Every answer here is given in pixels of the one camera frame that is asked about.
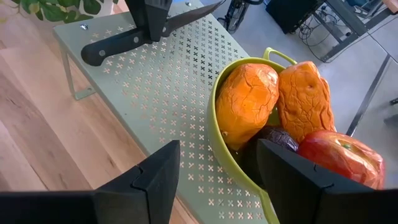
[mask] gray floor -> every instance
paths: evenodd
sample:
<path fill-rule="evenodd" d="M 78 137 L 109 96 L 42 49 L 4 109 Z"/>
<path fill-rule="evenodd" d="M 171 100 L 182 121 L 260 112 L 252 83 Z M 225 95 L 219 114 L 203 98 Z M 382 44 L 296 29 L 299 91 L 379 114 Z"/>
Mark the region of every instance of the gray floor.
<path fill-rule="evenodd" d="M 201 0 L 203 4 L 211 4 L 217 0 Z M 213 15 L 223 17 L 229 6 L 226 1 Z M 387 18 L 370 30 L 372 33 L 383 24 L 392 20 Z M 319 27 L 309 38 L 308 43 L 314 44 L 324 39 L 327 31 Z M 311 60 L 315 62 L 323 77 L 330 85 L 335 124 L 339 132 L 345 133 L 351 124 L 358 108 L 381 66 L 386 52 L 367 34 L 358 39 L 332 63 L 317 60 L 302 43 L 297 34 L 285 35 L 280 27 L 265 11 L 265 5 L 250 6 L 240 28 L 233 37 L 243 49 L 253 57 L 262 57 L 266 47 L 272 47 L 294 58 L 296 61 Z M 380 28 L 373 37 L 398 60 L 398 19 Z M 319 57 L 328 52 L 336 40 L 329 36 L 326 41 L 313 48 Z M 280 58 L 274 61 L 289 65 Z M 388 106 L 388 101 L 398 97 L 398 64 L 390 60 L 383 74 L 373 100 L 364 118 L 356 129 L 354 137 L 372 147 L 386 160 L 386 187 L 398 187 L 398 127 L 387 125 L 384 119 L 398 114 L 398 106 Z"/>

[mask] black speaker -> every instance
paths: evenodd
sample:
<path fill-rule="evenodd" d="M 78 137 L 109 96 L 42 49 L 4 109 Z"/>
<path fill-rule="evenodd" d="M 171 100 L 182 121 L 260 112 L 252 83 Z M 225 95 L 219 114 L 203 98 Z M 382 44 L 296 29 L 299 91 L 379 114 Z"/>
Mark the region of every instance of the black speaker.
<path fill-rule="evenodd" d="M 271 0 L 266 11 L 287 34 L 297 30 L 324 2 L 324 0 Z"/>

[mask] leaf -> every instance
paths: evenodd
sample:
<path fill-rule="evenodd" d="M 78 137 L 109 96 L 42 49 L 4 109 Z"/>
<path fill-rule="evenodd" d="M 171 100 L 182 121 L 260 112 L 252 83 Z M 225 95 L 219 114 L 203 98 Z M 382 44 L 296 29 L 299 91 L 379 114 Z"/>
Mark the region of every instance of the leaf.
<path fill-rule="evenodd" d="M 40 3 L 42 3 L 42 4 L 47 4 L 47 3 L 50 3 L 50 4 L 58 4 L 58 0 L 38 0 Z"/>
<path fill-rule="evenodd" d="M 78 9 L 80 7 L 80 0 L 73 0 L 73 5 Z"/>
<path fill-rule="evenodd" d="M 66 18 L 67 13 L 63 12 L 58 6 L 49 4 L 40 4 L 43 9 L 44 17 L 50 22 L 62 21 Z"/>
<path fill-rule="evenodd" d="M 96 0 L 83 0 L 85 12 L 97 15 L 101 10 L 101 5 Z"/>
<path fill-rule="evenodd" d="M 37 3 L 37 0 L 21 0 L 22 8 L 25 10 L 26 13 L 30 14 L 29 6 L 31 4 Z"/>
<path fill-rule="evenodd" d="M 37 2 L 37 3 L 33 3 L 33 4 L 30 4 L 30 6 L 29 6 L 29 12 L 30 12 L 30 14 L 36 14 L 37 12 L 39 12 L 40 11 L 40 6 L 39 6 L 39 3 Z"/>
<path fill-rule="evenodd" d="M 74 5 L 74 0 L 58 0 L 58 3 L 63 7 L 70 7 Z"/>
<path fill-rule="evenodd" d="M 69 11 L 67 17 L 63 20 L 64 23 L 71 23 L 76 21 L 76 11 Z"/>
<path fill-rule="evenodd" d="M 36 12 L 36 16 L 37 16 L 38 19 L 40 19 L 41 21 L 43 21 L 43 14 L 42 14 L 42 11 L 41 11 L 41 10 L 39 10 L 38 12 Z"/>

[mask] wooden floor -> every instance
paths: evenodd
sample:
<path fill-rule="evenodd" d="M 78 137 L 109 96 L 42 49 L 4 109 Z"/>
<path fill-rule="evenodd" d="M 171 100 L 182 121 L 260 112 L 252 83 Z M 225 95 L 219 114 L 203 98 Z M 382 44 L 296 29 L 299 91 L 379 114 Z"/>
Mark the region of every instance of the wooden floor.
<path fill-rule="evenodd" d="M 0 17 L 12 13 L 0 4 Z M 95 189 L 144 159 L 97 94 L 72 98 L 52 26 L 21 15 L 0 24 L 1 191 Z M 178 199 L 170 222 L 196 223 Z"/>

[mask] black knife handle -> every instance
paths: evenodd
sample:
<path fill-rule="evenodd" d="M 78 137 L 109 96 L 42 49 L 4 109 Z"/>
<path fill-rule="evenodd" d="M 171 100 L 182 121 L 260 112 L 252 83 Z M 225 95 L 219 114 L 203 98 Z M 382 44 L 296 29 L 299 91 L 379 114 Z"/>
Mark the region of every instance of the black knife handle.
<path fill-rule="evenodd" d="M 106 57 L 151 43 L 143 30 L 133 29 L 84 46 L 81 58 L 89 65 L 100 66 Z"/>

